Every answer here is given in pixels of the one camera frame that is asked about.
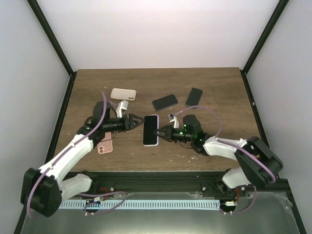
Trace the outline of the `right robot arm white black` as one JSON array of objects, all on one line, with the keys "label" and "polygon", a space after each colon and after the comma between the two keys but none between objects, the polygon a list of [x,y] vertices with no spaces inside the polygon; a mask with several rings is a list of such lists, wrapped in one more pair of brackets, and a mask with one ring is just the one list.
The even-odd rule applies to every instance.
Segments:
[{"label": "right robot arm white black", "polygon": [[221,156],[238,162],[239,167],[229,169],[217,183],[217,192],[228,196],[234,188],[243,185],[265,187],[276,182],[283,168],[282,161],[258,137],[249,139],[224,139],[203,131],[195,115],[183,117],[183,126],[178,128],[177,118],[169,115],[170,124],[154,130],[154,134],[167,142],[190,142],[191,148],[205,156]]}]

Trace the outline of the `black phone teal edge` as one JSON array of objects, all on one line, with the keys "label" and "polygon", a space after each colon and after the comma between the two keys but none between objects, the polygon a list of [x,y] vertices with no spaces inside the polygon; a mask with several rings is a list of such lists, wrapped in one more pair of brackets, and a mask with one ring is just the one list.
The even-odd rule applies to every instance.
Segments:
[{"label": "black phone teal edge", "polygon": [[197,105],[199,104],[202,94],[203,94],[202,90],[197,89],[197,88],[192,88],[188,95],[185,105],[195,109]]}]

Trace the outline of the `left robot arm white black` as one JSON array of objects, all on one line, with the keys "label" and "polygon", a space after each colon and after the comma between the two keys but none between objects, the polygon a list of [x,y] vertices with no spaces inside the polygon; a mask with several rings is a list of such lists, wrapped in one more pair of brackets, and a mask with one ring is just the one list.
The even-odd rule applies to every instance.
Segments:
[{"label": "left robot arm white black", "polygon": [[123,113],[127,102],[119,104],[115,118],[111,104],[97,102],[93,114],[79,128],[72,141],[53,159],[39,169],[28,169],[23,178],[21,203],[32,217],[35,211],[45,217],[52,216],[61,203],[79,194],[94,197],[99,193],[100,185],[87,173],[79,173],[73,178],[65,179],[68,172],[104,139],[106,133],[120,133],[135,129],[144,122],[144,118],[135,114]]}]

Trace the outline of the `pink phone case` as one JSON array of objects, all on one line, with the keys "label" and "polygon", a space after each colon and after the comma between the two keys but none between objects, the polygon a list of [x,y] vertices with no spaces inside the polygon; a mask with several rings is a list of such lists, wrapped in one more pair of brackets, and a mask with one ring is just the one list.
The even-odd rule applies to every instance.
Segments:
[{"label": "pink phone case", "polygon": [[113,140],[110,132],[105,133],[104,139],[98,143],[97,152],[102,154],[111,153],[113,151]]}]

